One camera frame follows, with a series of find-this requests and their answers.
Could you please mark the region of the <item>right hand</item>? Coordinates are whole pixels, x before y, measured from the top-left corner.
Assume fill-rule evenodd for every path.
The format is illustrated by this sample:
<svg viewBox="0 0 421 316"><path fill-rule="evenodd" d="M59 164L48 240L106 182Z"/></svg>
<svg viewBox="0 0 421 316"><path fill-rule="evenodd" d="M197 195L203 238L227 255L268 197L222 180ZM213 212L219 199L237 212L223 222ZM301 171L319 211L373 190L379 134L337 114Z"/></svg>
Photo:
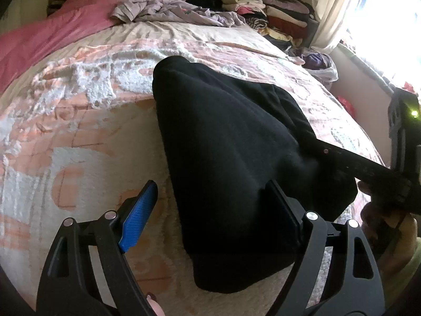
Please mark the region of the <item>right hand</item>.
<svg viewBox="0 0 421 316"><path fill-rule="evenodd" d="M358 188L371 201L361 211L362 229L377 259L383 280L398 274L412 259L417 249L417 221L409 213L387 211L386 202L362 181Z"/></svg>

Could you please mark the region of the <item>left hand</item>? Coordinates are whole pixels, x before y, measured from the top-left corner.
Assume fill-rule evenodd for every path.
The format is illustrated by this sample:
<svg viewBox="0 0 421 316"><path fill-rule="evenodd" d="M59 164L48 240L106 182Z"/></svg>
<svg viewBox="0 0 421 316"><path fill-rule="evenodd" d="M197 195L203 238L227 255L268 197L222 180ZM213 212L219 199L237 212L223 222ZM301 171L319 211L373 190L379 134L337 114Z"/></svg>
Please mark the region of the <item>left hand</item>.
<svg viewBox="0 0 421 316"><path fill-rule="evenodd" d="M163 311L162 307L157 303L156 298L151 293L146 295L146 300L148 301L149 305L155 312L156 316L165 316L165 312Z"/></svg>

